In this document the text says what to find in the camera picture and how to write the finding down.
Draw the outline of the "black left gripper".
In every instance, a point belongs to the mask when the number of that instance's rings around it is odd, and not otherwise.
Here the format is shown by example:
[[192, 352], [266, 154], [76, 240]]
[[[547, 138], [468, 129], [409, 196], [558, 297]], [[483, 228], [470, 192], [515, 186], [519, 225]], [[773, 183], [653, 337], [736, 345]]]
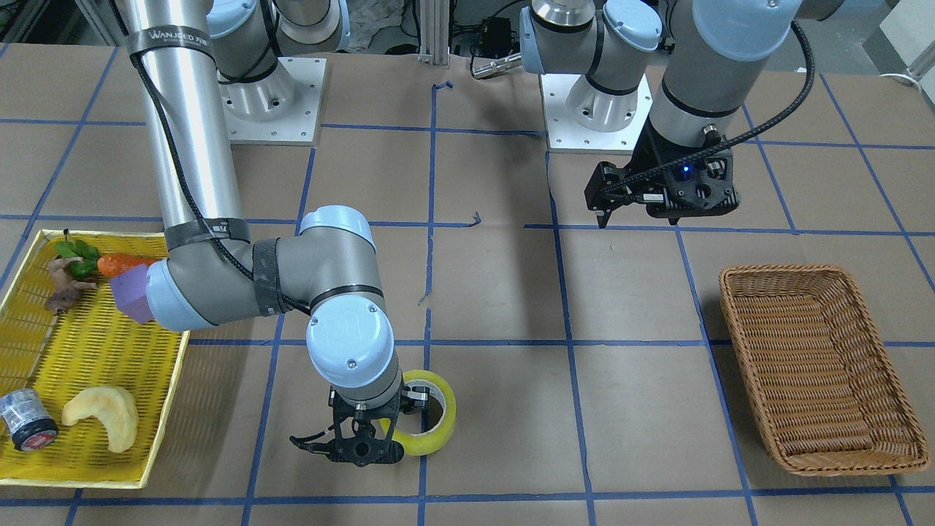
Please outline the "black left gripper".
[[[690, 147], [665, 139], [651, 123], [642, 127], [625, 184], [632, 202], [646, 208], [648, 216], [677, 224], [681, 218], [723, 216], [739, 207], [733, 183], [732, 146], [714, 124], [702, 127], [702, 143]], [[601, 229], [609, 214], [595, 214]]]

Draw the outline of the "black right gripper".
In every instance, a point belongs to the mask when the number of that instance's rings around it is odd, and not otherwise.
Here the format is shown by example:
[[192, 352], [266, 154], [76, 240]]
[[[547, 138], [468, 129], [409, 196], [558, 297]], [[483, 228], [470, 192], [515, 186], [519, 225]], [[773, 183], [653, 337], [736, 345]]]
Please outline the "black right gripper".
[[402, 433], [395, 429], [400, 413], [411, 415], [430, 406], [430, 388], [404, 385], [387, 403], [367, 408], [364, 403], [351, 404], [331, 386], [329, 407], [333, 423], [316, 434], [291, 436], [298, 449], [327, 457], [330, 462], [346, 462], [357, 467], [368, 464], [395, 464], [415, 446], [402, 443]]

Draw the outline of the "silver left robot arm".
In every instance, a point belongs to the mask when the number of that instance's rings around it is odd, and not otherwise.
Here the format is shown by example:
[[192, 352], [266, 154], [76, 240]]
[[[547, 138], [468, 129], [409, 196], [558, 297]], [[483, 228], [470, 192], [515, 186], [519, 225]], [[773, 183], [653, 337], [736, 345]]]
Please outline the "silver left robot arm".
[[[641, 1], [531, 1], [520, 15], [523, 67], [574, 75], [565, 101], [574, 123], [595, 132], [628, 126], [650, 56], [665, 32], [674, 50], [629, 162], [601, 162], [585, 186], [601, 229], [632, 204], [648, 216], [723, 216], [741, 197], [733, 146], [794, 113], [814, 86], [814, 54], [795, 17], [798, 1], [671, 1], [663, 15]], [[806, 62], [804, 86], [780, 113], [734, 139], [725, 131], [768, 57], [794, 34]]]

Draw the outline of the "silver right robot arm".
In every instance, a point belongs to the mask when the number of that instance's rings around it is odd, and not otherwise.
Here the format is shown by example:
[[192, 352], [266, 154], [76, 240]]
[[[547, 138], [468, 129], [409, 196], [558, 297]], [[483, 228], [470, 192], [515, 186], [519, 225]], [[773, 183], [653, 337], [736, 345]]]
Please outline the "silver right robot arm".
[[252, 240], [227, 120], [295, 114], [278, 46], [344, 43], [343, 1], [112, 1], [149, 100], [167, 259], [147, 272], [151, 313], [173, 332], [307, 314], [306, 343], [331, 387], [334, 438], [291, 437], [331, 462], [392, 464], [441, 448], [454, 399], [403, 372], [370, 224], [352, 207], [308, 213], [293, 237]]

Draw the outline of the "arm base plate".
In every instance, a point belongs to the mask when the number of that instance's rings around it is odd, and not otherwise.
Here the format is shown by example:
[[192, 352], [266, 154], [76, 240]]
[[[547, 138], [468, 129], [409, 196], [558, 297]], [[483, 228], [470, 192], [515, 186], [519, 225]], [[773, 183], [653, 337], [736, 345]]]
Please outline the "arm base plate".
[[325, 73], [324, 58], [280, 58], [263, 80], [221, 85], [230, 143], [316, 146]]
[[632, 153], [649, 116], [647, 77], [624, 96], [605, 94], [582, 75], [541, 75], [549, 150], [558, 153]]

